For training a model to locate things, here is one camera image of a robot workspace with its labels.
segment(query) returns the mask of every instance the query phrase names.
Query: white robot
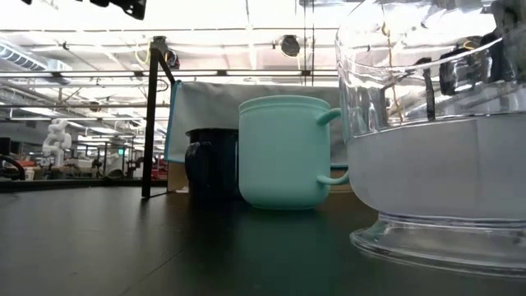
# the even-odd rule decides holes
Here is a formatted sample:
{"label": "white robot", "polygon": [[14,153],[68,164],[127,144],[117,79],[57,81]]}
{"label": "white robot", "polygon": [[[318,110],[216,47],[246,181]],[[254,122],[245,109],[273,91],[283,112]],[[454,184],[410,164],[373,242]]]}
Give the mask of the white robot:
{"label": "white robot", "polygon": [[42,151],[44,158],[41,165],[49,165],[47,158],[50,155],[54,156],[53,165],[56,167],[62,166],[64,162],[64,149],[72,147],[72,135],[64,132],[69,122],[63,119],[54,119],[48,127],[48,137],[44,140]]}

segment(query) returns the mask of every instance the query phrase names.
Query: clear glass jar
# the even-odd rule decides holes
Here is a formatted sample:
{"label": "clear glass jar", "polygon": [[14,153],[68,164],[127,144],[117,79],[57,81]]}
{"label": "clear glass jar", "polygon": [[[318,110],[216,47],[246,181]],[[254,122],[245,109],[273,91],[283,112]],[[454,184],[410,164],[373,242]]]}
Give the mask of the clear glass jar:
{"label": "clear glass jar", "polygon": [[401,215],[526,218],[526,3],[366,0],[336,37],[349,176]]}

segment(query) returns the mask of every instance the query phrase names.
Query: mug handle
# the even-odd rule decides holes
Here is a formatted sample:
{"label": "mug handle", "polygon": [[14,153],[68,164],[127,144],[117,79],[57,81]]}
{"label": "mug handle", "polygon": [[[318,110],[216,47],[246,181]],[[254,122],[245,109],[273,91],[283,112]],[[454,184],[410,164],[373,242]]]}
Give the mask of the mug handle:
{"label": "mug handle", "polygon": [[[342,116],[341,108],[334,108],[323,113],[319,118],[316,119],[318,125],[324,126],[329,124],[333,119]],[[340,178],[329,178],[327,176],[318,176],[317,181],[326,185],[342,185],[348,183],[348,170]]]}

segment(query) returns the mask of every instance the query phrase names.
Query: ceiling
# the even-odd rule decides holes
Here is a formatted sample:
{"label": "ceiling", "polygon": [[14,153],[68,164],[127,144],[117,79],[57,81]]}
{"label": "ceiling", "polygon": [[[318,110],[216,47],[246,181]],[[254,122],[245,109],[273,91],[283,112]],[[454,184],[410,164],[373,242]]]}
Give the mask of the ceiling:
{"label": "ceiling", "polygon": [[[145,19],[138,21],[124,14],[119,7],[102,8],[88,1],[34,0],[28,6],[20,0],[4,0],[0,43],[19,46],[37,58],[57,59],[73,71],[147,70],[147,49],[157,35],[167,37],[168,46],[179,57],[181,70],[297,70],[312,69],[312,65],[316,70],[334,70],[336,30],[357,4],[330,5],[339,0],[320,1],[322,5],[315,5],[313,9],[301,5],[303,0],[148,0]],[[302,50],[296,58],[285,56],[279,49],[284,35],[298,37]],[[0,71],[24,70],[0,61]],[[186,79],[219,83],[301,83],[299,78],[247,78]],[[58,85],[50,85],[48,81],[16,79],[10,82],[51,99],[71,96],[67,101],[69,104],[146,102],[146,82],[129,78],[75,79],[68,86],[62,86],[62,90],[51,87]],[[86,87],[96,84],[106,84],[106,87]],[[316,80],[315,85],[335,86],[336,81],[334,78]],[[162,103],[169,104],[167,91],[158,93],[158,104]],[[69,115],[144,117],[145,109],[82,111]],[[157,109],[156,117],[168,117],[168,109]],[[164,128],[167,123],[157,122]],[[114,127],[125,130],[125,124],[115,124]]]}

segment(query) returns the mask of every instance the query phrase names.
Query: table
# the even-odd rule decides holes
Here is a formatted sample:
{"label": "table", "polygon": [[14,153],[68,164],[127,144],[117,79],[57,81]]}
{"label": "table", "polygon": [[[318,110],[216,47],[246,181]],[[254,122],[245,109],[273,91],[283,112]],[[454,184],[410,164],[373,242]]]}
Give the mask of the table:
{"label": "table", "polygon": [[364,256],[353,194],[310,211],[195,205],[140,188],[0,195],[0,295],[525,295],[526,280]]}

